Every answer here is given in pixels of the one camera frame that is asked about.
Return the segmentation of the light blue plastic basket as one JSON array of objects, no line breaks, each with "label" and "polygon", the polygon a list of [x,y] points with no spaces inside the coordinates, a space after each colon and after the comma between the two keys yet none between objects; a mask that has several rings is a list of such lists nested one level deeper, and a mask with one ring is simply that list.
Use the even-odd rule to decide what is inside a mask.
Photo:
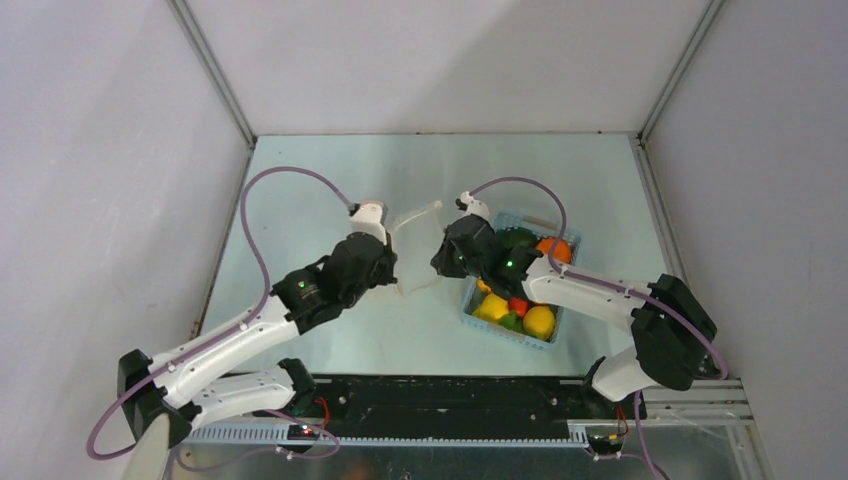
[{"label": "light blue plastic basket", "polygon": [[[496,213],[493,227],[498,234],[518,242],[528,242],[533,234],[546,245],[560,229],[558,223],[510,211]],[[503,299],[476,278],[467,282],[461,308],[465,325],[536,350],[549,349],[557,342],[561,327],[576,318],[576,312],[561,306]]]}]

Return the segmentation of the red chili pepper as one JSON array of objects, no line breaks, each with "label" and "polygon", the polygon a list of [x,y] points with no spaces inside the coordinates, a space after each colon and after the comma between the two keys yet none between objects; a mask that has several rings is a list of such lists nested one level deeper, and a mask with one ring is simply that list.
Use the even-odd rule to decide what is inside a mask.
[{"label": "red chili pepper", "polygon": [[529,303],[521,298],[511,298],[508,300],[508,308],[511,313],[514,313],[518,318],[523,319],[530,308]]}]

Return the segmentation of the yellow lemon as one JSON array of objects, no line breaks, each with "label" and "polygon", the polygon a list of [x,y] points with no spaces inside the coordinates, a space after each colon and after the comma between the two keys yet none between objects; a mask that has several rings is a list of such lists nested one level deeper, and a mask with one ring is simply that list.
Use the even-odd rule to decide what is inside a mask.
[{"label": "yellow lemon", "polygon": [[530,308],[522,319],[524,334],[540,341],[549,341],[556,326],[556,316],[547,305]]}]

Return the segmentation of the circuit board with leds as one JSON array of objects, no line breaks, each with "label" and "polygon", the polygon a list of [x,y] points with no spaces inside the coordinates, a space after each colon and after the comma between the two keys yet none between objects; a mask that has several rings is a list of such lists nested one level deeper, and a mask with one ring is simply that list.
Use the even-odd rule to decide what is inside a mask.
[{"label": "circuit board with leds", "polygon": [[590,434],[585,451],[594,461],[620,459],[626,438],[625,434]]},{"label": "circuit board with leds", "polygon": [[289,442],[314,442],[323,438],[319,427],[311,424],[290,424],[286,432]]}]

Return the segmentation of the left circuit board with leds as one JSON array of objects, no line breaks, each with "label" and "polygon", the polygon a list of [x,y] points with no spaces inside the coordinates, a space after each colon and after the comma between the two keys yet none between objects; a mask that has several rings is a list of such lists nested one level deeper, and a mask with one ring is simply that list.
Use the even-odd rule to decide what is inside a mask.
[{"label": "left circuit board with leds", "polygon": [[286,432],[289,442],[314,442],[323,438],[319,427],[311,424],[290,424]]}]

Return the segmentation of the dark green avocado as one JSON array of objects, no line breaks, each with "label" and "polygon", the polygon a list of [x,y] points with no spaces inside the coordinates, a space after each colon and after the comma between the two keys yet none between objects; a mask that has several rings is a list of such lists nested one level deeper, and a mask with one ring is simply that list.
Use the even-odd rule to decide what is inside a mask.
[{"label": "dark green avocado", "polygon": [[506,253],[518,248],[521,251],[535,250],[540,238],[531,230],[523,227],[501,229],[496,232],[497,248]]}]

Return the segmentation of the right circuit board with leds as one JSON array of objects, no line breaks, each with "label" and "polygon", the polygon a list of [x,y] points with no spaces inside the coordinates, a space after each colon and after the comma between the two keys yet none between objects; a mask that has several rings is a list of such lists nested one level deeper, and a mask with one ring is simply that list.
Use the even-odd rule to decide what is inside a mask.
[{"label": "right circuit board with leds", "polygon": [[625,434],[590,434],[585,451],[594,461],[620,459],[626,438]]}]

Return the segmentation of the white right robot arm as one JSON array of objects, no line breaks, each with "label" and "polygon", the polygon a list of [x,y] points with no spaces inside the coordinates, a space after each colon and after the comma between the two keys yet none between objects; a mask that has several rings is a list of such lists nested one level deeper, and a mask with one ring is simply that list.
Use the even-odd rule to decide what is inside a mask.
[{"label": "white right robot arm", "polygon": [[476,277],[505,299],[563,307],[629,334],[630,347],[598,360],[585,376],[581,402],[596,418],[610,416],[623,399],[647,387],[688,390],[717,333],[677,277],[663,274],[653,282],[598,277],[534,246],[506,246],[474,214],[445,229],[430,264],[442,277]]}]

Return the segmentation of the orange yellow bell pepper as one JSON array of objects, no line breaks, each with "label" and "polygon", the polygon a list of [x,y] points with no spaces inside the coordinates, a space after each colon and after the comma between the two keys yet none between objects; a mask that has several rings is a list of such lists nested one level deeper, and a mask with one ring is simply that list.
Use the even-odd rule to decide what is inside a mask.
[{"label": "orange yellow bell pepper", "polygon": [[493,289],[488,284],[486,284],[482,279],[477,279],[475,281],[475,286],[476,286],[477,290],[484,296],[494,294]]}]

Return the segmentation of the green pepper stem piece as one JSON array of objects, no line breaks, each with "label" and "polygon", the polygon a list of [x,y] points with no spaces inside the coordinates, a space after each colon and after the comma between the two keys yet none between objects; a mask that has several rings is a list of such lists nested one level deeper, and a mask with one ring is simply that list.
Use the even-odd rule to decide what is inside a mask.
[{"label": "green pepper stem piece", "polygon": [[498,320],[498,325],[512,332],[524,333],[522,318],[517,311],[510,311]]}]

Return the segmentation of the clear dotted zip top bag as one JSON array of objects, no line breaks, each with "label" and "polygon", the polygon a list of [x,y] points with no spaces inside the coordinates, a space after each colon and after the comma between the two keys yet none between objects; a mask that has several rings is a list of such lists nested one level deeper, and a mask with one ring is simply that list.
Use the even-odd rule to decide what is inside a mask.
[{"label": "clear dotted zip top bag", "polygon": [[441,200],[396,215],[389,223],[393,250],[398,256],[394,268],[397,282],[393,288],[400,298],[409,298],[417,292],[435,286],[441,280],[430,260],[443,238],[443,225],[439,213]]}]

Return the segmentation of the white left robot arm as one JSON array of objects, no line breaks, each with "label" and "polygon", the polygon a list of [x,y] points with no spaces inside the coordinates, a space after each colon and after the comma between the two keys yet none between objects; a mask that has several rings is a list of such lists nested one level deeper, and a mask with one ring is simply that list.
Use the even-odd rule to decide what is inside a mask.
[{"label": "white left robot arm", "polygon": [[230,372],[246,360],[337,319],[370,289],[396,283],[391,237],[354,232],[332,253],[274,284],[266,300],[168,352],[125,354],[118,395],[135,439],[160,415],[176,446],[207,424],[260,410],[304,416],[316,385],[302,361],[286,358],[254,374]]}]

